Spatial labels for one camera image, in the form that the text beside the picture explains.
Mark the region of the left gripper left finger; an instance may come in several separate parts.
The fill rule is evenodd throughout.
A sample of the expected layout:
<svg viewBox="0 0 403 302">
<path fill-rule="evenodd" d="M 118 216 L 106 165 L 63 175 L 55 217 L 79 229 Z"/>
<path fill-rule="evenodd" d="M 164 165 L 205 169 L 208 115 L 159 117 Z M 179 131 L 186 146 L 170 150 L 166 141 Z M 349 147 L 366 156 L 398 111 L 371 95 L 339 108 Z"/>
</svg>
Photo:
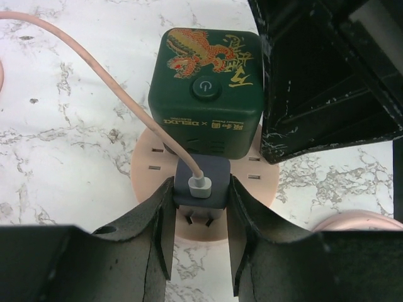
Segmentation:
<svg viewBox="0 0 403 302">
<path fill-rule="evenodd" d="M 175 233 L 172 178 L 93 233 L 1 227 L 2 301 L 163 301 Z"/>
</svg>

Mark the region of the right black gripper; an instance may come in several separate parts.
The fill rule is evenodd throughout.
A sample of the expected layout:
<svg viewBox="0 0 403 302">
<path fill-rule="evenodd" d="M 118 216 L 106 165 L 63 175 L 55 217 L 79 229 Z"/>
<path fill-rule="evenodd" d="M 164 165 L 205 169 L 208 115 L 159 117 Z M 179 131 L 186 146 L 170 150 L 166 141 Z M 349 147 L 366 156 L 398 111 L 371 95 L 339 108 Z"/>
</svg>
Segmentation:
<svg viewBox="0 0 403 302">
<path fill-rule="evenodd" d="M 402 1 L 250 1 L 263 44 L 261 155 L 402 136 Z"/>
</svg>

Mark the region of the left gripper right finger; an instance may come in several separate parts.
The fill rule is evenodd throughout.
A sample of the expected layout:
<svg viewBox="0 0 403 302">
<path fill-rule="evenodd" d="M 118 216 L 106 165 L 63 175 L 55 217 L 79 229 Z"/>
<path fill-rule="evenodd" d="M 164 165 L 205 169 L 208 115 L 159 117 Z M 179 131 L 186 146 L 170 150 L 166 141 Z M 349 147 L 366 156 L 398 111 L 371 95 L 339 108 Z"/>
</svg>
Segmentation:
<svg viewBox="0 0 403 302">
<path fill-rule="evenodd" d="M 401 301 L 402 233 L 312 233 L 230 177 L 227 229 L 240 301 Z"/>
</svg>

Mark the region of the pink round disc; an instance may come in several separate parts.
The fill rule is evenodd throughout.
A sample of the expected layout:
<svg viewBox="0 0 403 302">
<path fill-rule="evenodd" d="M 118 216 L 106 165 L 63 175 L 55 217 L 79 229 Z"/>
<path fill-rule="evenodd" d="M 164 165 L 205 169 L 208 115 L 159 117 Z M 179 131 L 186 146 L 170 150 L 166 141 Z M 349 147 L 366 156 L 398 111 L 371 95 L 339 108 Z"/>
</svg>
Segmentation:
<svg viewBox="0 0 403 302">
<path fill-rule="evenodd" d="M 137 201 L 144 202 L 168 177 L 174 177 L 176 236 L 204 242 L 227 238 L 225 208 L 230 176 L 235 176 L 248 193 L 266 207 L 275 199 L 280 168 L 270 165 L 259 154 L 261 130 L 259 126 L 247 155 L 239 160 L 194 155 L 204 173 L 203 177 L 196 177 L 177 155 L 164 148 L 151 130 L 146 129 L 134 148 L 130 167 Z"/>
</svg>

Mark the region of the grey USB charger block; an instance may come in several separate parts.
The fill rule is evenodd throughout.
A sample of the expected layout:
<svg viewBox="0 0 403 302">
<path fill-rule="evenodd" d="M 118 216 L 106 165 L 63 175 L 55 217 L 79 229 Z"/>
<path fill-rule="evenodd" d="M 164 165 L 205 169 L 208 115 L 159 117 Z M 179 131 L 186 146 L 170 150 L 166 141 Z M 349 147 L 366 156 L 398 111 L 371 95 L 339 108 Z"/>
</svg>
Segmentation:
<svg viewBox="0 0 403 302">
<path fill-rule="evenodd" d="M 177 206 L 222 210 L 230 182 L 230 161 L 224 157 L 192 155 L 201 169 L 196 176 L 183 160 L 178 160 L 173 199 Z"/>
</svg>

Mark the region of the green cube plug adapter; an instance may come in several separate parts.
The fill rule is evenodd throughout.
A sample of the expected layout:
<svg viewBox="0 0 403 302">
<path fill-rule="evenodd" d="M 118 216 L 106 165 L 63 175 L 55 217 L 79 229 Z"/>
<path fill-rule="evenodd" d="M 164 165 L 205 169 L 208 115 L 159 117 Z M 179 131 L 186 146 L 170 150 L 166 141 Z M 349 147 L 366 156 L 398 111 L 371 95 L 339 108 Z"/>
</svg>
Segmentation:
<svg viewBox="0 0 403 302">
<path fill-rule="evenodd" d="M 189 153 L 243 158 L 264 110 L 259 36 L 250 31 L 168 30 L 148 100 L 153 119 Z"/>
</svg>

